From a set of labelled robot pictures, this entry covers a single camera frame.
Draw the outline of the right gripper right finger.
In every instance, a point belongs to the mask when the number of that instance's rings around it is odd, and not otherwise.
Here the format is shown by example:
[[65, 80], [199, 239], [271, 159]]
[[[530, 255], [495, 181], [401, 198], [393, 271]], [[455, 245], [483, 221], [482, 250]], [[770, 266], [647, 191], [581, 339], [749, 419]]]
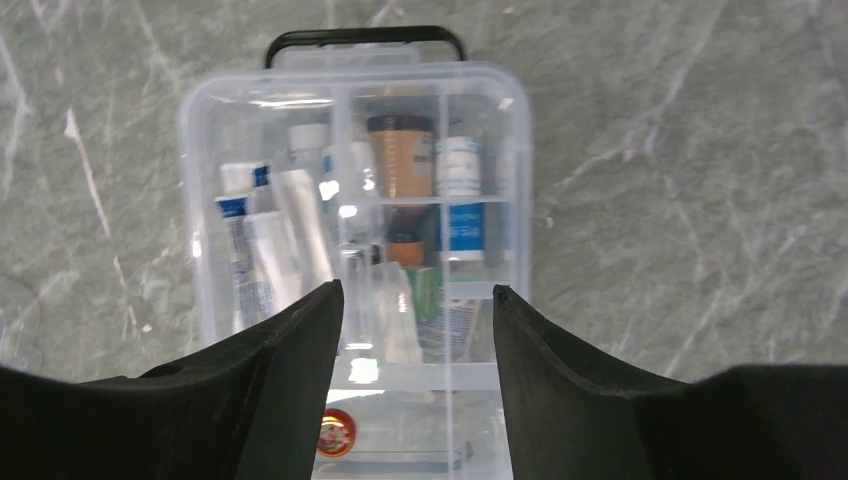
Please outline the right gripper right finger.
[[605, 353], [505, 285], [493, 300], [517, 479], [847, 475], [843, 365], [740, 365], [687, 384]]

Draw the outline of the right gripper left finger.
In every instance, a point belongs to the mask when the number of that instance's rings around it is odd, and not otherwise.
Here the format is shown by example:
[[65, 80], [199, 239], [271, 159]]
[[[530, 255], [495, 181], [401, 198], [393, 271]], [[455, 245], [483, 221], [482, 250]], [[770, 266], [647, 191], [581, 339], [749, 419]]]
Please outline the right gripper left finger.
[[136, 378], [1, 371], [5, 479], [308, 479], [344, 294], [332, 280], [275, 316]]

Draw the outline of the small red balm tin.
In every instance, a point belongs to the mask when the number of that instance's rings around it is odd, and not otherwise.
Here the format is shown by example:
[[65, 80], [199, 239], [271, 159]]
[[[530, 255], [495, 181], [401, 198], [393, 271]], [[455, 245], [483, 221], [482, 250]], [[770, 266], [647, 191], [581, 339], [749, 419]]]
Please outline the small red balm tin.
[[322, 416], [317, 453], [329, 458], [349, 453], [356, 440], [357, 426], [353, 417], [338, 408], [327, 408]]

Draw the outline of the teal packaged item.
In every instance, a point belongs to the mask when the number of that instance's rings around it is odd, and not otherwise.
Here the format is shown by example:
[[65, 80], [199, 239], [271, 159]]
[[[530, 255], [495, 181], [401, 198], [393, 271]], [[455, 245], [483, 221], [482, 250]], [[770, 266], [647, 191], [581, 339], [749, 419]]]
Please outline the teal packaged item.
[[336, 277], [311, 172], [262, 162], [219, 167], [215, 199], [230, 239], [232, 331], [254, 326]]

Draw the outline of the green sachet packet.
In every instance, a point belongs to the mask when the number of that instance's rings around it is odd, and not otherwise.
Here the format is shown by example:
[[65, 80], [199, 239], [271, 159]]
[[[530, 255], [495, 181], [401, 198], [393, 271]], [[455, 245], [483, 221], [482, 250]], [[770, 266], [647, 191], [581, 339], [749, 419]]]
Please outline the green sachet packet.
[[435, 320], [442, 310], [442, 278], [437, 267], [405, 267], [414, 306], [416, 321], [427, 323]]

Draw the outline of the amber medicine bottle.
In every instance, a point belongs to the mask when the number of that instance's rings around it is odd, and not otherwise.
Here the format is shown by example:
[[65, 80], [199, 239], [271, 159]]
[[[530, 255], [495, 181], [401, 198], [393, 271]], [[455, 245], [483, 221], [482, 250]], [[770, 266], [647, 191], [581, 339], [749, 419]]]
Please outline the amber medicine bottle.
[[[413, 114], [374, 115], [366, 128], [375, 147], [380, 195], [391, 199], [424, 198], [434, 194], [434, 120]], [[399, 204], [388, 209], [388, 259], [403, 267], [424, 264], [424, 240], [419, 224], [423, 204]]]

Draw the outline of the white gauze packet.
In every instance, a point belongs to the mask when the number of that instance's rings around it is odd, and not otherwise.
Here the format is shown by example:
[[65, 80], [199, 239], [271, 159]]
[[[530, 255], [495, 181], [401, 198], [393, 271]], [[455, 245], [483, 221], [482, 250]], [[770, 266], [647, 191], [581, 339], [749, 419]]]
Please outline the white gauze packet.
[[342, 345], [383, 364], [423, 362], [407, 275], [397, 262], [350, 262], [343, 279]]

